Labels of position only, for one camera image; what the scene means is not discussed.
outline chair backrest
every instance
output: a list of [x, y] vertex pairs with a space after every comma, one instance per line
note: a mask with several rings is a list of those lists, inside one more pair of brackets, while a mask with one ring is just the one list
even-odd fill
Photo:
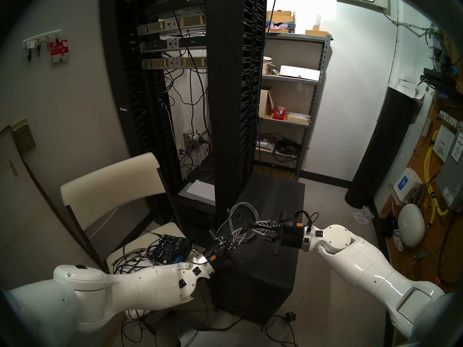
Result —
[[82, 230], [107, 212], [133, 200], [165, 193], [153, 153], [136, 156], [81, 176], [61, 186]]

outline circuit board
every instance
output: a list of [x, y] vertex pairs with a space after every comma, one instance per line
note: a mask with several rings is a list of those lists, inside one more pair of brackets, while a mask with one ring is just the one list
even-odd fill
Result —
[[175, 264], [186, 259], [191, 243], [185, 237], [163, 235], [157, 245], [147, 251], [147, 257], [158, 264]]

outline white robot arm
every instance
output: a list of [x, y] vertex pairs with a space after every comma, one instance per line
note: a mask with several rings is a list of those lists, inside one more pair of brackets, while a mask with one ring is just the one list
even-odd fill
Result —
[[424, 306], [444, 294], [432, 282], [402, 276], [374, 245], [341, 225], [324, 230], [305, 227], [302, 249], [316, 250], [348, 283], [375, 296], [388, 310], [392, 324], [408, 339]]
[[60, 265], [53, 279], [6, 293], [15, 313], [47, 346], [66, 345], [76, 330], [99, 330], [128, 310], [162, 310], [188, 302], [197, 280], [214, 268], [203, 255], [191, 262], [108, 275], [83, 265]]

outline red key tag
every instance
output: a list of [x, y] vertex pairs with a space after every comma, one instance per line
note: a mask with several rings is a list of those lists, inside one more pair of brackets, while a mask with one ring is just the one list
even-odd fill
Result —
[[69, 60], [68, 40], [64, 39], [60, 43], [49, 42], [51, 61], [53, 63]]

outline wall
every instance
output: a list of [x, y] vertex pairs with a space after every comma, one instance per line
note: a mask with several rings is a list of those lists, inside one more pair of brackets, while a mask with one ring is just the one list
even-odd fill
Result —
[[[28, 62], [22, 40], [56, 29], [69, 40], [70, 60], [50, 63], [44, 45]], [[0, 79], [0, 129], [27, 118], [36, 148], [25, 160], [71, 223], [60, 186], [130, 157], [107, 77], [99, 0], [34, 0], [0, 49]], [[120, 208], [93, 240], [111, 251], [147, 213], [143, 200]]]
[[[398, 0], [398, 16], [393, 19], [411, 23], [420, 27], [429, 27], [431, 22], [421, 13], [410, 7], [408, 4]], [[432, 69], [432, 50], [426, 45], [423, 30], [415, 28], [398, 26], [397, 30], [397, 48], [394, 56], [391, 77], [389, 85], [395, 87], [400, 74], [407, 74], [419, 80], [420, 74], [423, 74], [423, 68]], [[428, 44], [432, 46], [432, 40], [428, 39]], [[426, 85], [418, 86], [419, 93], [425, 93], [423, 105], [416, 115], [412, 124], [410, 124], [407, 134], [397, 153], [394, 163], [392, 164], [383, 185], [375, 196], [375, 205], [380, 211], [391, 194], [392, 185], [397, 181], [400, 175], [407, 167], [407, 163], [413, 154], [419, 136], [423, 130], [423, 125], [431, 104], [431, 91], [426, 93]]]
[[[396, 0], [390, 0], [396, 15]], [[273, 0], [267, 0], [271, 10]], [[296, 33], [320, 29], [333, 35], [331, 58], [302, 169], [352, 180], [375, 128], [391, 72], [396, 27], [381, 11], [336, 0], [276, 0], [295, 11]]]

